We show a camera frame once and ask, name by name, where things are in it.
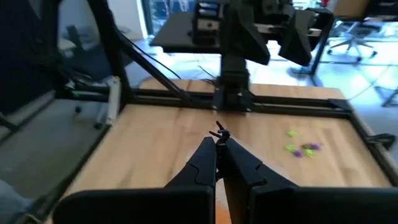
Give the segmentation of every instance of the floor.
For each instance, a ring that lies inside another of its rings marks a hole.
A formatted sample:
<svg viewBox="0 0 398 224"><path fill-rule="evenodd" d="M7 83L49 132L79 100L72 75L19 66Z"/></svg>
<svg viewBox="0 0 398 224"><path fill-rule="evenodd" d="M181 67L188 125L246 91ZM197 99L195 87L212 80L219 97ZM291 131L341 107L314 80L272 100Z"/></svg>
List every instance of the floor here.
<svg viewBox="0 0 398 224"><path fill-rule="evenodd" d="M138 44L147 46L145 41ZM398 77L394 75L398 71L398 66L394 65L398 64L398 52L390 51L396 49L398 43L373 45L379 54L364 59L361 64L347 64L355 61L356 52L345 53L344 47L335 49L332 55L324 54L317 74L326 87L339 88L351 99L360 117L375 133L398 135L398 108L382 108L381 99L373 88L369 88L369 82L393 88L398 85ZM277 56L279 46L271 43L269 48L273 59L269 66L248 62L253 83L310 85L308 77L290 71L297 65ZM156 55L183 79L212 78L219 72L219 55L163 54L161 49L149 47L145 50ZM364 55L371 54L366 49L363 52ZM168 77L176 78L166 69L159 69ZM136 63L128 65L126 71L132 86L138 86L150 77ZM74 114L75 105L76 102L69 100L54 101L21 132L0 145L0 179L22 197L37 198L46 194L76 166L99 135L93 129L99 104L87 103L78 116ZM25 108L11 119L18 120L31 110L31 107ZM398 146L392 150L392 156L398 162Z"/></svg>

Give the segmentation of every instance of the wooden table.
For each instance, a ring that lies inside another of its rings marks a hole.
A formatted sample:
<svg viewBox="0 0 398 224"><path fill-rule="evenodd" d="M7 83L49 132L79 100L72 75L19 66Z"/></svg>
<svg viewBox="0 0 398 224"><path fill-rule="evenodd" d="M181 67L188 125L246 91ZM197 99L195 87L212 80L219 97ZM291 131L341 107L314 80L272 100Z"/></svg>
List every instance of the wooden table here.
<svg viewBox="0 0 398 224"><path fill-rule="evenodd" d="M177 80L190 91L212 92L203 81ZM156 80L142 88L164 89ZM343 98L332 88L251 85L256 95ZM390 183L351 124L343 119L127 105L117 123L90 157L66 195L92 189L163 187L185 165L218 120L255 156L301 186L389 187ZM287 131L298 133L290 138ZM314 158L296 158L284 150L319 143ZM222 189L219 203L226 205Z"/></svg>

